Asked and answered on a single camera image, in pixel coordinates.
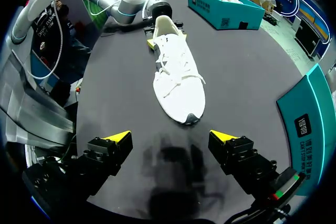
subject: black table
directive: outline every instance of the black table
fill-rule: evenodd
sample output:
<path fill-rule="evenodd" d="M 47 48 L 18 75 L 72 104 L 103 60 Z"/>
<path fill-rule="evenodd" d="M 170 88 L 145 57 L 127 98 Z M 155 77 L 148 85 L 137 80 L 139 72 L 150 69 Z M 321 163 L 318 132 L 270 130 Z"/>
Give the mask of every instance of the black table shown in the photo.
<path fill-rule="evenodd" d="M 152 85 L 155 58 L 142 29 L 100 38 L 81 89 L 78 152 L 96 136 L 126 130 L 132 131 L 134 148 L 118 175 L 89 201 L 137 218 L 185 215 L 223 223 L 254 199 L 222 172 L 207 148 L 209 131 L 249 137 L 282 172 L 290 155 L 276 100 L 301 74 L 264 30 L 217 31 L 188 8 L 187 0 L 169 3 L 173 19 L 184 23 L 206 81 L 204 115 L 187 127 L 162 110 Z"/>

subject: cable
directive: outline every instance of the cable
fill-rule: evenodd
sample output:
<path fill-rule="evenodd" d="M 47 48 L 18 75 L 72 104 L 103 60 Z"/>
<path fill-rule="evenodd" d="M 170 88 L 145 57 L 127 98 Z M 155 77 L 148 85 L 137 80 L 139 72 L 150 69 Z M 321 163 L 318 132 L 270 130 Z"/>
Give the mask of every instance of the cable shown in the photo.
<path fill-rule="evenodd" d="M 88 1 L 88 9 L 89 12 L 92 16 L 98 16 L 99 14 L 102 14 L 103 12 L 105 12 L 107 9 L 111 8 L 113 5 L 115 5 L 116 3 L 120 2 L 120 0 L 115 1 L 112 5 L 109 5 L 108 7 L 106 7 L 104 10 L 101 10 L 99 13 L 92 13 L 91 8 L 90 8 L 90 1 Z"/>
<path fill-rule="evenodd" d="M 72 139 L 70 140 L 69 146 L 67 148 L 67 150 L 65 151 L 64 155 L 57 161 L 52 161 L 51 163 L 58 163 L 58 162 L 62 162 L 62 160 L 65 158 L 65 156 L 68 154 L 69 150 L 70 150 L 70 146 L 72 144 L 72 140 L 75 138 L 77 134 L 73 135 Z"/>
<path fill-rule="evenodd" d="M 61 37 L 61 44 L 60 44 L 60 48 L 59 48 L 59 54 L 58 54 L 58 58 L 57 58 L 57 61 L 56 61 L 56 64 L 54 66 L 54 68 L 52 69 L 52 71 L 50 71 L 49 74 L 47 74 L 46 76 L 43 76 L 43 77 L 37 77 L 35 75 L 33 75 L 31 72 L 29 72 L 23 62 L 20 60 L 20 58 L 17 56 L 17 54 L 15 53 L 15 51 L 12 49 L 12 53 L 13 55 L 15 56 L 15 58 L 18 60 L 18 62 L 21 64 L 21 66 L 23 67 L 23 69 L 31 76 L 33 77 L 34 79 L 36 80 L 44 80 L 46 78 L 48 78 L 49 76 L 51 76 L 55 69 L 57 68 L 57 65 L 58 65 L 58 62 L 59 62 L 59 59 L 61 58 L 61 53 L 62 53 L 62 47 L 63 47 L 63 32 L 62 32 L 62 27 L 61 27 L 61 23 L 59 21 L 59 18 L 58 18 L 58 15 L 57 15 L 57 9 L 56 9 L 56 4 L 54 4 L 54 12 L 55 12 L 55 16 L 56 16 L 56 20 L 57 20 L 57 24 L 58 24 L 58 27 L 59 27 L 59 33 L 60 33 L 60 37 Z"/>

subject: teal sign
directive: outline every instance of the teal sign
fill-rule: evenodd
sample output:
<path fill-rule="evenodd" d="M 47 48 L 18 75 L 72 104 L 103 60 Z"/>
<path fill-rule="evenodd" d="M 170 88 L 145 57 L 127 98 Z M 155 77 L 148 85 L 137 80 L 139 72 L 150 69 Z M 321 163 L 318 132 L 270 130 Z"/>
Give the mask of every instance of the teal sign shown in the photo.
<path fill-rule="evenodd" d="M 306 174 L 297 195 L 320 182 L 336 143 L 336 117 L 324 74 L 316 64 L 277 104 L 285 123 L 292 167 Z"/>

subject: gray panel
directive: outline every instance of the gray panel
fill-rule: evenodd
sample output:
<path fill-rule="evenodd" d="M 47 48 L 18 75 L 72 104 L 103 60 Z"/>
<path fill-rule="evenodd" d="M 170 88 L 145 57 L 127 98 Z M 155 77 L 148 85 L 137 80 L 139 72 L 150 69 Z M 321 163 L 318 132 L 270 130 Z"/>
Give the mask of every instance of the gray panel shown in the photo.
<path fill-rule="evenodd" d="M 262 29 L 216 31 L 188 8 L 187 0 L 168 2 L 173 19 L 184 23 L 187 43 L 206 81 L 204 115 L 190 127 L 171 120 L 162 110 L 152 84 L 155 55 L 142 29 L 100 38 L 81 88 L 78 153 L 96 136 L 125 130 L 132 131 L 134 147 L 118 175 L 110 177 L 89 201 L 122 215 L 150 218 L 153 195 L 192 192 L 197 197 L 193 217 L 223 223 L 249 208 L 253 197 L 232 176 L 225 176 L 207 148 L 209 131 L 248 136 L 264 157 L 278 162 L 282 172 L 290 159 L 276 100 L 301 74 Z M 189 157 L 185 164 L 196 160 L 194 172 L 183 162 L 165 161 L 163 154 L 169 150 Z M 175 204 L 170 206 L 172 212 L 176 210 Z"/>
<path fill-rule="evenodd" d="M 63 147 L 63 145 L 54 143 L 25 131 L 10 119 L 2 110 L 0 110 L 1 133 L 4 145 L 7 142 L 33 145 L 45 149 L 54 147 Z"/>
<path fill-rule="evenodd" d="M 27 132 L 66 144 L 72 137 L 73 122 L 67 112 L 39 90 L 33 90 L 13 55 L 0 74 L 0 108 Z"/>

